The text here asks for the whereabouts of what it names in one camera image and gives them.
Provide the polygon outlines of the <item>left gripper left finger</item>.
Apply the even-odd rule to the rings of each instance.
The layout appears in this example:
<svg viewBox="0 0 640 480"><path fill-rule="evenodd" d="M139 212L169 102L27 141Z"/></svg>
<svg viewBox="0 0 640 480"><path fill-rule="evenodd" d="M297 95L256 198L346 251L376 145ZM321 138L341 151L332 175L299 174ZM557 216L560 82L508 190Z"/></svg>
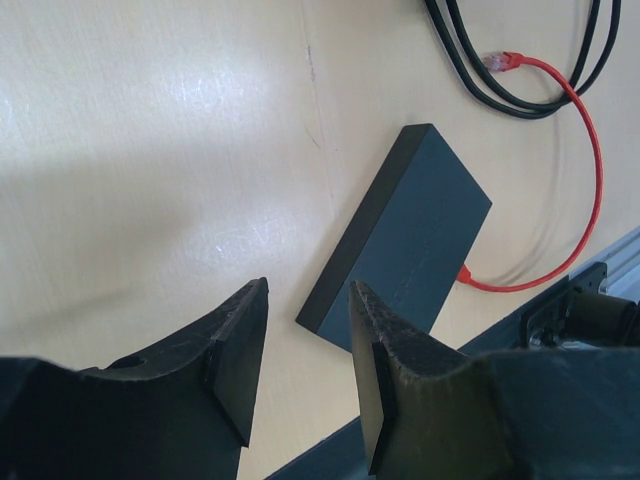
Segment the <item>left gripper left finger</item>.
<svg viewBox="0 0 640 480"><path fill-rule="evenodd" d="M106 368L1 361L5 479L233 479L249 445L268 317L249 281Z"/></svg>

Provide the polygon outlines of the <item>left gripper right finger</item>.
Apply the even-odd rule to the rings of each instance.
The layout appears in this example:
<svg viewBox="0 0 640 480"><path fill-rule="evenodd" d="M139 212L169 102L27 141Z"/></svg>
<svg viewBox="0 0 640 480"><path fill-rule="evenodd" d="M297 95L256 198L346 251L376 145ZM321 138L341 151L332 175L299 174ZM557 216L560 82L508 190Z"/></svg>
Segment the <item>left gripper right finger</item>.
<svg viewBox="0 0 640 480"><path fill-rule="evenodd" d="M379 479L635 479L635 348L467 356L349 288L367 468Z"/></svg>

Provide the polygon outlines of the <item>black network switch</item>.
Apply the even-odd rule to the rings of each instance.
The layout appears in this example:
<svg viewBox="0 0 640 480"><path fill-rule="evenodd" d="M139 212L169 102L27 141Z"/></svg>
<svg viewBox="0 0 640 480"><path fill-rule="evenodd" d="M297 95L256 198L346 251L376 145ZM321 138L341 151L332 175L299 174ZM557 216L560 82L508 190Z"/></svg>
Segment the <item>black network switch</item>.
<svg viewBox="0 0 640 480"><path fill-rule="evenodd" d="M492 202L436 127L402 128L296 322L351 348L349 287L366 283L428 332Z"/></svg>

